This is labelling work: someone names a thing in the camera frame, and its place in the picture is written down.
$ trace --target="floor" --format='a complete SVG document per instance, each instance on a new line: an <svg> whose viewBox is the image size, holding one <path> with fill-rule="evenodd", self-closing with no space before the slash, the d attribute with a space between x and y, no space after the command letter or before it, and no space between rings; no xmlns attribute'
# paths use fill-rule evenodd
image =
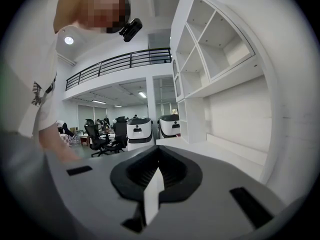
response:
<svg viewBox="0 0 320 240"><path fill-rule="evenodd" d="M79 157L81 157L83 159L91 158L91 154L98 152L98 151L92 150L90 147L85 146L85 145L83 145L83 146L76 145L76 146L72 146L71 148L74 150L74 152Z"/></svg>

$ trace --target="black slot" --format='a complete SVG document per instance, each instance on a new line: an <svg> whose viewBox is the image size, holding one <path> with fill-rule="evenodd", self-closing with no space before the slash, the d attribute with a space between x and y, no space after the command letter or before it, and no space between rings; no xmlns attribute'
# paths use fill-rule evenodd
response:
<svg viewBox="0 0 320 240"><path fill-rule="evenodd" d="M66 172L69 174L69 176L73 176L73 175L77 175L77 174L83 174L83 173L86 173L91 170L92 170L92 168L90 166L86 165L86 166L66 170Z"/></svg>
<svg viewBox="0 0 320 240"><path fill-rule="evenodd" d="M234 188L230 193L256 229L273 219L273 216L244 187Z"/></svg>

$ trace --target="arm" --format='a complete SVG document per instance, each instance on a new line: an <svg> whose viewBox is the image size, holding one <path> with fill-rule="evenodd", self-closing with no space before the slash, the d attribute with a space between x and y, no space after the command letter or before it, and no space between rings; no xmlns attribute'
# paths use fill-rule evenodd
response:
<svg viewBox="0 0 320 240"><path fill-rule="evenodd" d="M79 160L80 157L60 138L57 125L54 123L39 131L39 141L44 149L53 151L61 162Z"/></svg>

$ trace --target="ceiling light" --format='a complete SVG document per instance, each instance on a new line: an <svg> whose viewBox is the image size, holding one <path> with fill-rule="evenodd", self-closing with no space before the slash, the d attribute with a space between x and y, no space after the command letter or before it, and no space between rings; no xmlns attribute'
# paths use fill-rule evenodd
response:
<svg viewBox="0 0 320 240"><path fill-rule="evenodd" d="M72 45L74 43L74 39L70 36L67 36L64 41L67 45Z"/></svg>
<svg viewBox="0 0 320 240"><path fill-rule="evenodd" d="M95 102L95 103L101 103L101 104L106 104L105 102L97 101L97 100L93 100L92 102Z"/></svg>
<svg viewBox="0 0 320 240"><path fill-rule="evenodd" d="M139 94L140 94L143 98L146 98L146 97L147 97L143 92L139 92Z"/></svg>

